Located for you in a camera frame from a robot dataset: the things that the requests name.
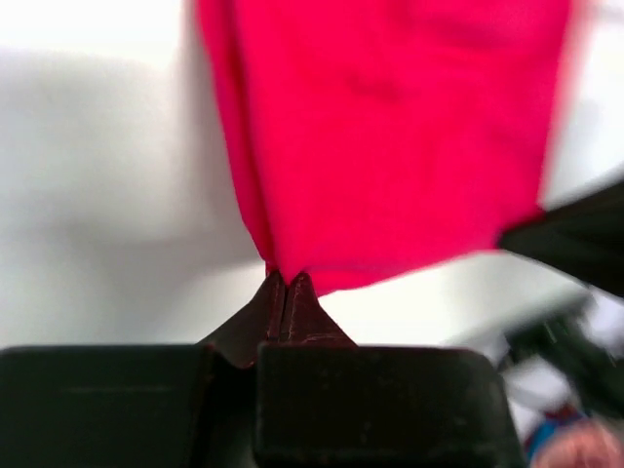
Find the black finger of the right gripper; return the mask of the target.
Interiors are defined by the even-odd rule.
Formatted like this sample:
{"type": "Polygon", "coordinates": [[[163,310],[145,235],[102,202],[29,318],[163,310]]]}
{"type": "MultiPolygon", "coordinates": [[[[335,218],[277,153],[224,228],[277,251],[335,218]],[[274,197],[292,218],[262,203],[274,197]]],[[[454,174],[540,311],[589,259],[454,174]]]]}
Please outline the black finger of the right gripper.
{"type": "Polygon", "coordinates": [[[623,181],[506,229],[497,247],[623,296],[623,181]]]}

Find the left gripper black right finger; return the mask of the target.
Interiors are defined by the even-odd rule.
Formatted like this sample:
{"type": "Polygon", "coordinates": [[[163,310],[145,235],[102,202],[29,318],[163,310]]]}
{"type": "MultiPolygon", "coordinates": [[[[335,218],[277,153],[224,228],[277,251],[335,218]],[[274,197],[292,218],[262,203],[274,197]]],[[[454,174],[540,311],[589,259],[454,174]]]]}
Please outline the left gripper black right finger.
{"type": "Polygon", "coordinates": [[[290,345],[356,347],[356,343],[321,306],[312,279],[299,273],[287,290],[280,342],[290,345]]]}

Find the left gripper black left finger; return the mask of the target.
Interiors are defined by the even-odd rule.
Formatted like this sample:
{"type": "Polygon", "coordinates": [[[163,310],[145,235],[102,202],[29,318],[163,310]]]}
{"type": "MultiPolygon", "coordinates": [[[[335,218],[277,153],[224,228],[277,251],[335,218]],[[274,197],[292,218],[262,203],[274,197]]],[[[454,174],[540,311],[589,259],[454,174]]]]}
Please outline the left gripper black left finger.
{"type": "Polygon", "coordinates": [[[213,348],[236,369],[253,367],[258,346],[279,339],[286,292],[281,274],[270,273],[245,306],[199,343],[213,348]]]}

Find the red t shirt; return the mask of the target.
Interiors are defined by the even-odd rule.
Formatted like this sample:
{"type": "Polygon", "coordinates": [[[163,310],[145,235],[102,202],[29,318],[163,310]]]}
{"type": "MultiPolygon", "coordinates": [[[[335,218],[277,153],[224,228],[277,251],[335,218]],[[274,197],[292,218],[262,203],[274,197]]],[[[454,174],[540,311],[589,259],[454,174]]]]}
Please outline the red t shirt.
{"type": "Polygon", "coordinates": [[[200,1],[242,219],[320,294],[540,211],[578,1],[200,1]]]}

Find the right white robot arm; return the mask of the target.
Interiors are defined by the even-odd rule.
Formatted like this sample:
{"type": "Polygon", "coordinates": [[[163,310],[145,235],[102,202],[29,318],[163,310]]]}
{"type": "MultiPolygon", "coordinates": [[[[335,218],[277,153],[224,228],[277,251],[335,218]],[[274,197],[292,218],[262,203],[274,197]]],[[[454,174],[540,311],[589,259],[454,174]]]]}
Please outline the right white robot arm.
{"type": "MultiPolygon", "coordinates": [[[[623,296],[623,180],[514,224],[499,239],[503,249],[562,271],[587,286],[623,296]]],[[[533,352],[572,383],[585,410],[623,415],[623,360],[581,336],[572,323],[580,307],[562,307],[508,335],[516,363],[533,352]]]]}

